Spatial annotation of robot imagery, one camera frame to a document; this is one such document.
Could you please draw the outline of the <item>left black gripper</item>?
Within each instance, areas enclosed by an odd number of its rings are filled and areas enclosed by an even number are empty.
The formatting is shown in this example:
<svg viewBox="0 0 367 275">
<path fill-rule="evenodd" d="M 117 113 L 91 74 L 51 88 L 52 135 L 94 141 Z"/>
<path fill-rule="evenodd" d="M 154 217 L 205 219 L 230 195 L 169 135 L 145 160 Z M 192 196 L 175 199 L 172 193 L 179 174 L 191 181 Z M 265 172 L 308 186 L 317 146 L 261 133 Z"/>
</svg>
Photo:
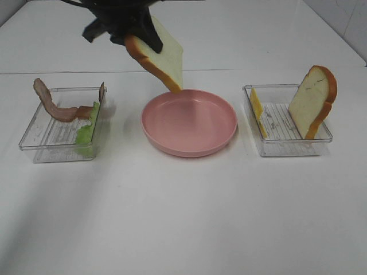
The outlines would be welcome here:
<svg viewBox="0 0 367 275">
<path fill-rule="evenodd" d="M 160 53 L 163 43 L 154 27 L 149 12 L 151 1 L 82 1 L 96 17 L 84 28 L 82 36 L 93 42 L 95 38 L 109 33 L 111 41 L 123 44 L 132 34 L 143 40 L 153 51 Z"/>
</svg>

